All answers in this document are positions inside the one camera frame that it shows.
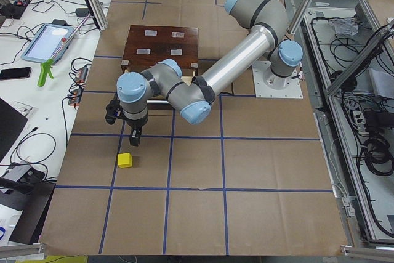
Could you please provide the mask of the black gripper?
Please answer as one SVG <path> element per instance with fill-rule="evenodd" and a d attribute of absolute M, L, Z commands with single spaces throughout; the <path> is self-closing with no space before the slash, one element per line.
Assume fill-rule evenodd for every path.
<path fill-rule="evenodd" d="M 138 147 L 140 145 L 141 130 L 148 121 L 148 115 L 139 119 L 126 119 L 126 123 L 132 128 L 129 143 L 131 146 Z"/>

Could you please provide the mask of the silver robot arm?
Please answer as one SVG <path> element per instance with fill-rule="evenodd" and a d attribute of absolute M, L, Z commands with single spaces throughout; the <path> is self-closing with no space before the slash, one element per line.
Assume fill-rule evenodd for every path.
<path fill-rule="evenodd" d="M 202 123 L 210 114 L 216 97 L 261 56 L 271 62 L 270 74 L 289 78 L 303 57 L 301 46 L 285 39 L 288 17 L 280 0 L 225 0 L 224 9 L 246 37 L 190 84 L 181 79 L 174 59 L 156 62 L 141 72 L 123 73 L 116 82 L 116 94 L 106 107 L 105 121 L 117 119 L 131 128 L 129 143 L 138 146 L 148 121 L 148 101 L 163 96 L 189 124 Z"/>

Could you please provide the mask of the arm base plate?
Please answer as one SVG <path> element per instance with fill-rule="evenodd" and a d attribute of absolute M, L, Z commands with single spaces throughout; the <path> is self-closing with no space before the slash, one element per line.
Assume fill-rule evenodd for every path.
<path fill-rule="evenodd" d="M 302 99 L 303 94 L 296 69 L 287 78 L 276 76 L 271 71 L 271 62 L 256 61 L 252 64 L 255 96 L 268 99 Z"/>

